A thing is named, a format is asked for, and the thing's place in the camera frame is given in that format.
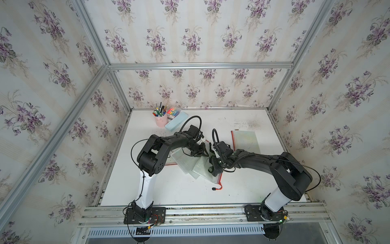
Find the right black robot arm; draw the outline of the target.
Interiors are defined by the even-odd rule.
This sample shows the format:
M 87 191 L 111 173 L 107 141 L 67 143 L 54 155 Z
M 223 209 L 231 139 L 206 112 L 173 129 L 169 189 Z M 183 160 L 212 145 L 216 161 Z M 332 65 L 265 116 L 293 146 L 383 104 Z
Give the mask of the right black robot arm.
M 219 140 L 217 130 L 212 130 L 209 143 L 211 167 L 208 171 L 217 176 L 224 171 L 230 173 L 238 168 L 253 169 L 274 177 L 277 188 L 270 193 L 256 210 L 247 211 L 247 218 L 261 218 L 264 221 L 283 221 L 287 219 L 284 206 L 298 201 L 309 191 L 313 181 L 307 167 L 299 163 L 289 152 L 280 155 L 262 155 L 243 149 L 233 150 L 230 145 Z

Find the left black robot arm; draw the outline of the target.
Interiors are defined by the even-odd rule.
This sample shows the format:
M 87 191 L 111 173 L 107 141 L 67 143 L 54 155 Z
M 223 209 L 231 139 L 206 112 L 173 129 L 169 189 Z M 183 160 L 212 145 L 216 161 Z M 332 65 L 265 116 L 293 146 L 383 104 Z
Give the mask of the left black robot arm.
M 145 145 L 133 161 L 140 170 L 139 196 L 129 204 L 128 209 L 140 216 L 151 213 L 156 176 L 165 167 L 171 151 L 186 148 L 190 151 L 190 157 L 209 157 L 201 128 L 201 117 L 194 115 L 172 136 L 160 137 L 153 134 L 142 140 Z

